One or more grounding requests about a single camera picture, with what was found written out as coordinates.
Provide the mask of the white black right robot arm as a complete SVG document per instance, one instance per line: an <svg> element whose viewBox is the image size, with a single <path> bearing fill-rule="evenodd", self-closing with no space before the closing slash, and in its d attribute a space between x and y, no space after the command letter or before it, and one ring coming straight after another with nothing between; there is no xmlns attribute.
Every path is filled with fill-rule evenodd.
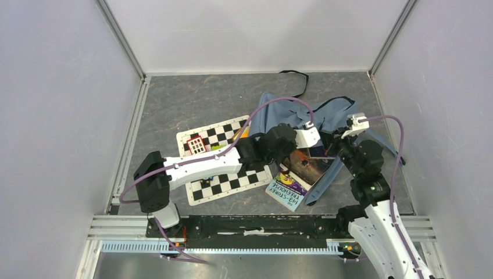
<svg viewBox="0 0 493 279"><path fill-rule="evenodd" d="M337 233L355 239L381 278L434 278L413 246L381 173L383 147L369 139L357 143L341 132L320 136L329 154L352 175L351 193L358 202L338 210Z"/></svg>

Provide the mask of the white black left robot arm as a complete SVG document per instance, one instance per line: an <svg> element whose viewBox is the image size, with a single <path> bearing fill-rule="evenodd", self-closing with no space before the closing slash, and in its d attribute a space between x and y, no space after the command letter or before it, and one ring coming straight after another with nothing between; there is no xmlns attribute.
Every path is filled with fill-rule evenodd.
<svg viewBox="0 0 493 279"><path fill-rule="evenodd" d="M134 179L140 210L152 214L160 229L175 237L181 233L183 222L169 198L173 186L222 174L261 170L288 157L297 148L296 135L294 128L281 123L265 134L238 138L213 152L187 158L159 158L147 169L140 168Z"/></svg>

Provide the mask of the blue grey backpack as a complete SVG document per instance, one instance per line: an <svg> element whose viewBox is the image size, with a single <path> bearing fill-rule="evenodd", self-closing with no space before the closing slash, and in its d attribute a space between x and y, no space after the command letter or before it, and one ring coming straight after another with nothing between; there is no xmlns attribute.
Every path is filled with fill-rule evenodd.
<svg viewBox="0 0 493 279"><path fill-rule="evenodd" d="M312 106L315 114L315 126L320 131L333 132L346 124L346 117L359 111L358 104L347 96L338 96ZM286 123L297 128L310 120L310 113L303 105L295 101L277 101L258 109L252 116L249 135L266 133L272 127ZM322 176L321 182L311 190L305 204L315 203L328 186L335 180L343 167L342 162L336 159Z"/></svg>

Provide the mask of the purple galaxy cover book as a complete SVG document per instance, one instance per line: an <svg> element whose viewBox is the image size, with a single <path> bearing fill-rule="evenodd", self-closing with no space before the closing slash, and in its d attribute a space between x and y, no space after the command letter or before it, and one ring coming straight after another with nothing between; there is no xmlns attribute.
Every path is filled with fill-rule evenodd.
<svg viewBox="0 0 493 279"><path fill-rule="evenodd" d="M311 159L334 160L337 156L331 155L324 146L314 146L308 148L308 155Z"/></svg>

